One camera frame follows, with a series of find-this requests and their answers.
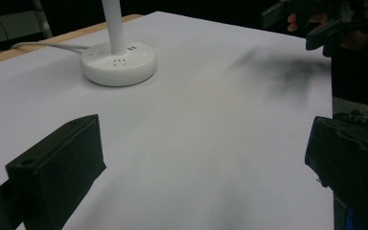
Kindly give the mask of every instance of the tabletop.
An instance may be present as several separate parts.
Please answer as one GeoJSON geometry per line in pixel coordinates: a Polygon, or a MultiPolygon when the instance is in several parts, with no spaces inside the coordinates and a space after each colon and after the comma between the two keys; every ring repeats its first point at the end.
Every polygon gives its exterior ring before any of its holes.
{"type": "MultiPolygon", "coordinates": [[[[80,52],[0,61],[0,184],[17,155],[98,114],[107,168],[64,229],[334,229],[333,193],[304,163],[314,117],[332,117],[321,50],[161,11],[124,33],[158,56],[156,73],[129,87],[89,81],[80,52]]],[[[100,30],[67,43],[107,40],[100,30]]]]}

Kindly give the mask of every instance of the black object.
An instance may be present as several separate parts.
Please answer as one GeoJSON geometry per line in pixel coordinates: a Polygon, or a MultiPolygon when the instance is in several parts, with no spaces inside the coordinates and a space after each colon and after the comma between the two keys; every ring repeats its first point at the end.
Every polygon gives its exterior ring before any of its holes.
{"type": "Polygon", "coordinates": [[[368,229],[368,117],[316,117],[305,161],[322,185],[329,186],[356,214],[357,222],[368,229]]]}
{"type": "Polygon", "coordinates": [[[368,0],[281,0],[262,12],[262,24],[267,28],[285,20],[290,13],[297,15],[297,26],[307,27],[314,12],[324,12],[328,22],[306,36],[306,49],[323,46],[323,55],[331,57],[342,36],[351,31],[368,33],[368,0]]]}
{"type": "Polygon", "coordinates": [[[61,229],[105,168],[98,115],[64,124],[6,166],[0,229],[61,229]]]}

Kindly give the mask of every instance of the robotic arm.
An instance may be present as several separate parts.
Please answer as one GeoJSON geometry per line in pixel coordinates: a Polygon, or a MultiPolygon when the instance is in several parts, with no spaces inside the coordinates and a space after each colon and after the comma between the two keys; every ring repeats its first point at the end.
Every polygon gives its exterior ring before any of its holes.
{"type": "Polygon", "coordinates": [[[263,28],[284,20],[292,12],[297,15],[297,26],[307,27],[311,14],[323,12],[328,22],[306,36],[306,49],[323,46],[323,55],[331,57],[334,47],[350,31],[368,33],[368,0],[281,0],[262,13],[263,28]]]}

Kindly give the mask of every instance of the human hand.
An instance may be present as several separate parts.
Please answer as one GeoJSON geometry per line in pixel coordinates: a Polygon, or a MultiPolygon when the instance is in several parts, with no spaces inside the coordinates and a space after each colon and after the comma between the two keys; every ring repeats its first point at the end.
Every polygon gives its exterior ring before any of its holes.
{"type": "MultiPolygon", "coordinates": [[[[287,21],[289,23],[287,29],[290,32],[294,32],[298,29],[297,15],[295,13],[291,13],[287,18],[287,21]]],[[[315,13],[310,16],[309,22],[323,25],[328,22],[328,15],[325,13],[315,13]]],[[[349,50],[361,50],[366,47],[367,43],[368,33],[364,34],[361,31],[352,31],[342,38],[340,46],[349,50]]]]}

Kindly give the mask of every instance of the desk lamp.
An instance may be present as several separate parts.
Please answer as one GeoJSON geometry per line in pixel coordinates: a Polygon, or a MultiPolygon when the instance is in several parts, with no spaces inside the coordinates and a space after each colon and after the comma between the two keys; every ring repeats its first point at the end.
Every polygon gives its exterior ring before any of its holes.
{"type": "Polygon", "coordinates": [[[105,86],[128,86],[150,78],[157,68],[154,50],[141,42],[125,42],[119,0],[103,0],[109,41],[84,50],[80,65],[91,81],[105,86]]]}

